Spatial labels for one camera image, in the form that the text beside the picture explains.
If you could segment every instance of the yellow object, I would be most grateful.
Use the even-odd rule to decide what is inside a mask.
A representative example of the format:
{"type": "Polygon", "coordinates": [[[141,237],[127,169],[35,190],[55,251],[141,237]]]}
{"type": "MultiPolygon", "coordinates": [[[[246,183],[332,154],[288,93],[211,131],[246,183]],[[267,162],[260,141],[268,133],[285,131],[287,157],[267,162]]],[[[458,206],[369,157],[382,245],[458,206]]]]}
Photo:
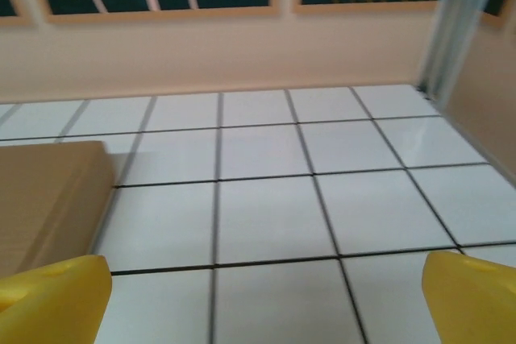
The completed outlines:
{"type": "Polygon", "coordinates": [[[516,269],[433,252],[422,289],[443,344],[516,342],[516,269]]]}
{"type": "Polygon", "coordinates": [[[91,344],[111,294],[99,255],[0,279],[1,344],[91,344]]]}

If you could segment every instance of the white floor tile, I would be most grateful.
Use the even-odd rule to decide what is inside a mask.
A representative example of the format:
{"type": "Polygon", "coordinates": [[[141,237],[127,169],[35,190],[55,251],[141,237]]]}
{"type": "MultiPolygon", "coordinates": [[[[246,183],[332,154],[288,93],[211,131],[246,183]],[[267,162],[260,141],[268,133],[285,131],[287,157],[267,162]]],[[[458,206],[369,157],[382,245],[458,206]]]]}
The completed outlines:
{"type": "Polygon", "coordinates": [[[354,89],[374,118],[438,114],[410,85],[360,86],[354,89]]]}
{"type": "Polygon", "coordinates": [[[206,344],[208,271],[113,278],[96,344],[206,344]]]}
{"type": "Polygon", "coordinates": [[[334,254],[310,177],[222,183],[220,262],[334,254]]]}
{"type": "Polygon", "coordinates": [[[132,144],[135,142],[136,134],[133,135],[103,135],[103,136],[82,136],[66,137],[63,143],[76,141],[102,141],[107,153],[113,160],[116,180],[118,181],[126,164],[127,157],[131,153],[132,144]]]}
{"type": "Polygon", "coordinates": [[[303,124],[302,131],[316,172],[400,168],[370,122],[303,124]]]}
{"type": "Polygon", "coordinates": [[[283,90],[224,94],[223,125],[293,122],[283,90]]]}
{"type": "Polygon", "coordinates": [[[150,97],[90,101],[67,135],[136,132],[149,101],[150,97]]]}
{"type": "Polygon", "coordinates": [[[12,105],[0,105],[0,118],[12,108],[12,105]]]}
{"type": "Polygon", "coordinates": [[[412,171],[459,243],[516,239],[516,190],[493,167],[412,171]]]}
{"type": "Polygon", "coordinates": [[[12,147],[14,145],[34,145],[34,144],[50,144],[56,139],[30,139],[30,140],[7,140],[0,141],[0,147],[12,147]]]}
{"type": "Polygon", "coordinates": [[[217,342],[361,344],[335,261],[218,271],[217,342]]]}
{"type": "Polygon", "coordinates": [[[371,344],[440,344],[421,289],[426,253],[345,259],[371,344]]]}
{"type": "Polygon", "coordinates": [[[213,184],[122,189],[97,253],[112,271],[211,261],[213,184]]]}
{"type": "Polygon", "coordinates": [[[147,131],[217,126],[217,94],[158,97],[147,131]]]}
{"type": "Polygon", "coordinates": [[[485,161],[444,118],[381,120],[378,124],[407,167],[485,161]]]}
{"type": "Polygon", "coordinates": [[[475,247],[464,249],[467,255],[499,263],[501,265],[516,267],[516,246],[495,246],[495,247],[475,247]]]}
{"type": "Polygon", "coordinates": [[[0,139],[58,136],[80,105],[81,101],[23,104],[0,125],[0,139]]]}
{"type": "Polygon", "coordinates": [[[349,88],[291,90],[300,122],[367,118],[349,88]]]}
{"type": "Polygon", "coordinates": [[[144,134],[124,184],[214,179],[215,132],[144,134]]]}
{"type": "Polygon", "coordinates": [[[308,173],[295,126],[223,129],[222,178],[308,173]]]}
{"type": "Polygon", "coordinates": [[[404,171],[318,180],[343,254],[453,245],[404,171]]]}

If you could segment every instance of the cardboard box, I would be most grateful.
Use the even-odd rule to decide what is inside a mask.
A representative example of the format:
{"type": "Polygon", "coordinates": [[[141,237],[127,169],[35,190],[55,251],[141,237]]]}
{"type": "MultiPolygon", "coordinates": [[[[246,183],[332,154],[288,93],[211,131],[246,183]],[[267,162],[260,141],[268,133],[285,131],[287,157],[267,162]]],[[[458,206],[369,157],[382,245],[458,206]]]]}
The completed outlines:
{"type": "Polygon", "coordinates": [[[101,142],[0,147],[0,277],[88,254],[113,184],[101,142]]]}

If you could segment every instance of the tiled floor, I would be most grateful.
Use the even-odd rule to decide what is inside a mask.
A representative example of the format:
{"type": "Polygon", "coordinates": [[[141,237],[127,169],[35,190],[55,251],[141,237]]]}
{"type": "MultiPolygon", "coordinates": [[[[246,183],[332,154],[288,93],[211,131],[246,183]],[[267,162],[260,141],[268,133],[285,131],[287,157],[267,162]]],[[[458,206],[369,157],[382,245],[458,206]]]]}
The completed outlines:
{"type": "Polygon", "coordinates": [[[427,252],[516,265],[516,191],[406,85],[0,106],[0,145],[86,139],[97,343],[438,343],[427,252]]]}

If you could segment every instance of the beige wall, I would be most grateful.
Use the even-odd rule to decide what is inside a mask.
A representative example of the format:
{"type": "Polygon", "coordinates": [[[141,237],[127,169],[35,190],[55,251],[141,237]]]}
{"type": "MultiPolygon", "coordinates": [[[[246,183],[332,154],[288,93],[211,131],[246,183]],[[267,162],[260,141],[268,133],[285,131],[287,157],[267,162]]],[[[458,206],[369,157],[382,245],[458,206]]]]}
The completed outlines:
{"type": "Polygon", "coordinates": [[[0,30],[0,102],[410,83],[431,13],[281,16],[0,30]]]}
{"type": "Polygon", "coordinates": [[[516,13],[505,30],[481,28],[447,111],[516,177],[516,13]]]}

